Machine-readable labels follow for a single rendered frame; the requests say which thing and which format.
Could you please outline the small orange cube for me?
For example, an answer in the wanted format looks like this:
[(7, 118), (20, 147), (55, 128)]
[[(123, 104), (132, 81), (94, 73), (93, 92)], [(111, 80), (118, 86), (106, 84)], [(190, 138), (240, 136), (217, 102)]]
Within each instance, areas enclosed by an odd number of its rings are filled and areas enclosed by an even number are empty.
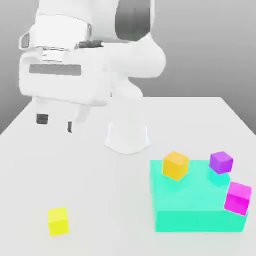
[(172, 151), (163, 159), (162, 173), (175, 181), (180, 181), (189, 169), (189, 158), (181, 153)]

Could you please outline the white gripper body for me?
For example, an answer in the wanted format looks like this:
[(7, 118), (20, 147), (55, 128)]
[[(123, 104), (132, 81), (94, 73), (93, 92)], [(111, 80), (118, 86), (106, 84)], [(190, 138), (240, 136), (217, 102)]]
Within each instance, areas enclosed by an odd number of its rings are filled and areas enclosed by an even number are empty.
[(79, 104), (105, 106), (111, 96), (111, 67), (104, 48), (65, 52), (61, 62), (44, 61), (41, 51), (29, 51), (19, 63), (22, 95)]

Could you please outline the large turquoise box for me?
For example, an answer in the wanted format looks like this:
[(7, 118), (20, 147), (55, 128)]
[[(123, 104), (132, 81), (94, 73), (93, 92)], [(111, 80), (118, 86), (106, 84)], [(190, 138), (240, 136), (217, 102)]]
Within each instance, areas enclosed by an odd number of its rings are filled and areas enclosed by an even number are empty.
[(247, 217), (225, 210), (229, 174), (216, 174), (208, 160), (191, 160), (179, 181), (151, 160), (149, 184), (156, 232), (242, 232)]

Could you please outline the small magenta cube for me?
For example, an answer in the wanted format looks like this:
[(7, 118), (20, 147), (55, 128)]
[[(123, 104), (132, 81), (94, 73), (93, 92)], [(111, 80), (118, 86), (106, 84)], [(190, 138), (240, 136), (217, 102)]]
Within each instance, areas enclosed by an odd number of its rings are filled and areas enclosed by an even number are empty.
[(237, 182), (231, 182), (227, 191), (224, 209), (246, 216), (252, 195), (252, 188)]

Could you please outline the small purple cube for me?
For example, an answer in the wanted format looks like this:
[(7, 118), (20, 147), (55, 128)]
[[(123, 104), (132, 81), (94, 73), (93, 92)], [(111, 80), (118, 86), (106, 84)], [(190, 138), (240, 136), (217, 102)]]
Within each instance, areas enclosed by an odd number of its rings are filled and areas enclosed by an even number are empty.
[(209, 167), (218, 175), (230, 173), (233, 168), (234, 159), (224, 151), (212, 153)]

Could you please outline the small yellow cube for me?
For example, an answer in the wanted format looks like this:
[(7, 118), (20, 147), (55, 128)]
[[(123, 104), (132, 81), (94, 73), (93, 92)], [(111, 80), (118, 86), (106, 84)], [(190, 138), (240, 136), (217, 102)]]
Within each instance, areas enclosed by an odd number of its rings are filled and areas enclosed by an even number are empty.
[(53, 208), (48, 211), (48, 227), (51, 236), (69, 233), (68, 211), (66, 207)]

